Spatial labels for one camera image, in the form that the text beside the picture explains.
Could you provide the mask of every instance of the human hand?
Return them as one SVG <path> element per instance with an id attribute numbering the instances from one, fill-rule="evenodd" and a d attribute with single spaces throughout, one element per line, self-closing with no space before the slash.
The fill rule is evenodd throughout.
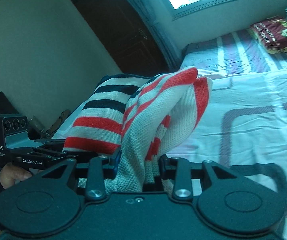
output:
<path id="1" fill-rule="evenodd" d="M 16 179 L 23 181 L 31 176 L 29 171 L 14 166 L 12 163 L 7 163 L 0 171 L 0 183 L 4 189 L 7 189 L 15 184 Z"/>

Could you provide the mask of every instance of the metal screw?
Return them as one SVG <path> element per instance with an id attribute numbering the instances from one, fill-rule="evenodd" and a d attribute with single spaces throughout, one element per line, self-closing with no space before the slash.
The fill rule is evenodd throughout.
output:
<path id="1" fill-rule="evenodd" d="M 92 189 L 88 192 L 88 195 L 92 198 L 100 198 L 103 196 L 103 193 L 101 190 L 98 189 Z"/>
<path id="2" fill-rule="evenodd" d="M 178 197 L 189 197 L 191 195 L 191 192 L 187 189 L 178 189 L 175 194 Z"/>
<path id="3" fill-rule="evenodd" d="M 136 197 L 134 200 L 137 202 L 142 202 L 144 199 L 142 197 Z"/>

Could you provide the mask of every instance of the camera lens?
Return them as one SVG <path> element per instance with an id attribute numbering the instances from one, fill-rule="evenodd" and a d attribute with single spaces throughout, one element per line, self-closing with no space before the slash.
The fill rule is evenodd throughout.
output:
<path id="1" fill-rule="evenodd" d="M 12 127 L 15 131 L 17 131 L 19 129 L 19 120 L 18 119 L 14 119 L 12 122 Z"/>
<path id="2" fill-rule="evenodd" d="M 7 132 L 9 132 L 10 129 L 11 129 L 11 124 L 10 124 L 9 121 L 6 121 L 6 122 L 5 122 L 5 130 L 6 130 Z"/>
<path id="3" fill-rule="evenodd" d="M 24 119 L 21 120 L 21 127 L 22 128 L 26 127 L 26 120 L 24 120 Z"/>

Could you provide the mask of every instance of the striped bed sheet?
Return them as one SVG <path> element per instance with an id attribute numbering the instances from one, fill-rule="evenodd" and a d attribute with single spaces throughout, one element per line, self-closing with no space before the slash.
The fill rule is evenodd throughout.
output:
<path id="1" fill-rule="evenodd" d="M 213 80 L 209 104 L 199 124 L 167 156 L 196 163 L 212 160 L 227 167 L 275 163 L 287 179 L 287 69 Z M 268 176 L 249 178 L 277 190 Z M 192 183 L 193 194 L 200 195 L 200 181 Z M 287 240 L 287 211 L 283 238 Z"/>
<path id="2" fill-rule="evenodd" d="M 287 53 L 267 53 L 245 29 L 189 44 L 180 68 L 187 66 L 220 74 L 273 72 L 287 69 Z"/>

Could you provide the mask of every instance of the wooden door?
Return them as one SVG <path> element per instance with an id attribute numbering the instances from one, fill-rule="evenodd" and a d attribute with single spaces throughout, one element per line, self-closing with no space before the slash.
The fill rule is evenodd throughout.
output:
<path id="1" fill-rule="evenodd" d="M 142 76 L 168 72 L 163 54 L 127 0 L 72 2 L 122 72 Z"/>

